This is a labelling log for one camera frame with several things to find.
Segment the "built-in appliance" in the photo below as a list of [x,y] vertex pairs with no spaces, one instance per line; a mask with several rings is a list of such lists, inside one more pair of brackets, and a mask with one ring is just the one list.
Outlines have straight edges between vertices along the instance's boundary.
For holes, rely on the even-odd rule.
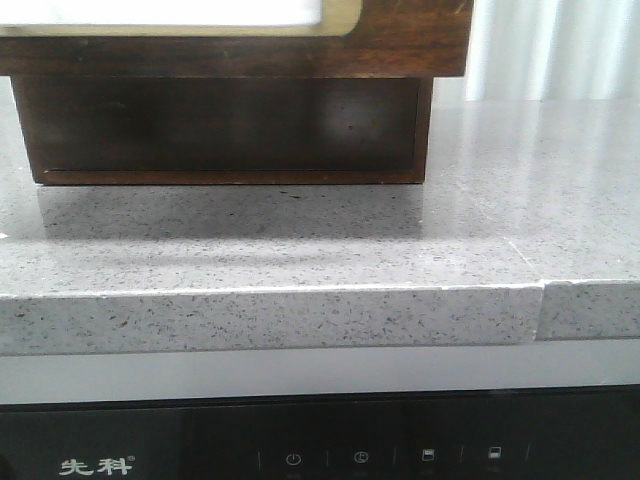
[[0,478],[640,478],[639,346],[6,357]]

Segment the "wooden cabinet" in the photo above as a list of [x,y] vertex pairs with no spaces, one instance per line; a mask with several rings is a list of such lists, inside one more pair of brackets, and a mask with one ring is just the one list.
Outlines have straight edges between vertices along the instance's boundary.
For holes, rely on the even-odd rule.
[[433,77],[464,73],[471,10],[362,0],[340,36],[5,29],[0,74],[41,183],[422,182]]

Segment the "black control panel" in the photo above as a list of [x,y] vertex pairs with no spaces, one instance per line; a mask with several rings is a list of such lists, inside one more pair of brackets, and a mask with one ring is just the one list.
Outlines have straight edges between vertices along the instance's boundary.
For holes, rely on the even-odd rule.
[[0,480],[640,479],[640,386],[0,407]]

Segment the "brand logo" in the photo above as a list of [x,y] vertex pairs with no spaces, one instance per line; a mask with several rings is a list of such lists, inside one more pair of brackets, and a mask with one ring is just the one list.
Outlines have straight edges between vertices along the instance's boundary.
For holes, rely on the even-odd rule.
[[60,472],[58,475],[61,477],[67,475],[80,475],[83,477],[92,475],[127,475],[129,470],[133,469],[133,465],[127,465],[127,462],[133,462],[134,460],[134,456],[129,456],[126,459],[124,457],[102,458],[98,461],[98,465],[92,469],[86,462],[76,458],[70,458],[60,463]]

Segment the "countertop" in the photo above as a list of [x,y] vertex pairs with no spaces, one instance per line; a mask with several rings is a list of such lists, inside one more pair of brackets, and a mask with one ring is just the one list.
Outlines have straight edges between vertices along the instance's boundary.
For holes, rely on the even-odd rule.
[[43,187],[0,82],[0,354],[640,336],[640,104],[434,108],[424,185]]

